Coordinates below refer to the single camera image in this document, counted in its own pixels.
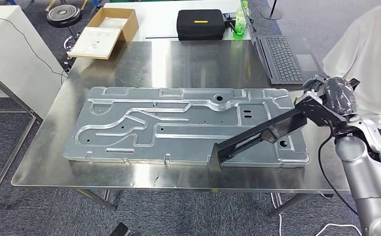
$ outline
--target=black case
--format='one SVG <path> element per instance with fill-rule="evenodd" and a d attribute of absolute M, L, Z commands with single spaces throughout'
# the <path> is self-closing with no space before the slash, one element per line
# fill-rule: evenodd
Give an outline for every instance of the black case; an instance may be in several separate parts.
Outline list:
<path fill-rule="evenodd" d="M 210 10 L 181 10 L 177 16 L 179 40 L 221 40 L 225 32 L 222 12 Z"/>

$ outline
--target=stool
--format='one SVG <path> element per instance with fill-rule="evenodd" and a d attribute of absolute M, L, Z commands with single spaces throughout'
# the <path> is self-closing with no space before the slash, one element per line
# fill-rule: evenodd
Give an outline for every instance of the stool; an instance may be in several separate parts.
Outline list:
<path fill-rule="evenodd" d="M 72 50 L 80 33 L 74 33 L 70 28 L 82 19 L 82 12 L 78 7 L 73 5 L 60 5 L 51 9 L 47 14 L 47 22 L 55 28 L 69 28 L 72 36 L 64 41 L 64 48 L 68 51 Z"/>

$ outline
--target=laptop touchpad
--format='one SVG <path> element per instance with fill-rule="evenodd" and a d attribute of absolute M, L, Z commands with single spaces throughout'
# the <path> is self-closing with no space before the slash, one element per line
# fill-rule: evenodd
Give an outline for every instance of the laptop touchpad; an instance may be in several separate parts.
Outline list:
<path fill-rule="evenodd" d="M 315 61 L 310 54 L 296 54 L 297 61 L 303 71 L 318 71 Z"/>

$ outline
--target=black stool seat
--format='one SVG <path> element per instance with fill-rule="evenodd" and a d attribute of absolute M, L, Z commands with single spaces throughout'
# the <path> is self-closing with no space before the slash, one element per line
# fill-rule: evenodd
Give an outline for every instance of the black stool seat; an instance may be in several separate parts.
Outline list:
<path fill-rule="evenodd" d="M 60 5 L 51 9 L 47 14 L 47 22 L 55 28 L 66 28 L 78 23 L 82 12 L 73 5 Z"/>

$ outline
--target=cardboard box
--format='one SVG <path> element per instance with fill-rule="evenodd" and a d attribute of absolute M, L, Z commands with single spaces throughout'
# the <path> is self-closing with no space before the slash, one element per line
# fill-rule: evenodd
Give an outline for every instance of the cardboard box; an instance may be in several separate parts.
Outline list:
<path fill-rule="evenodd" d="M 130 42 L 138 30 L 134 9 L 101 8 L 85 27 L 71 57 L 108 59 L 116 42 Z"/>

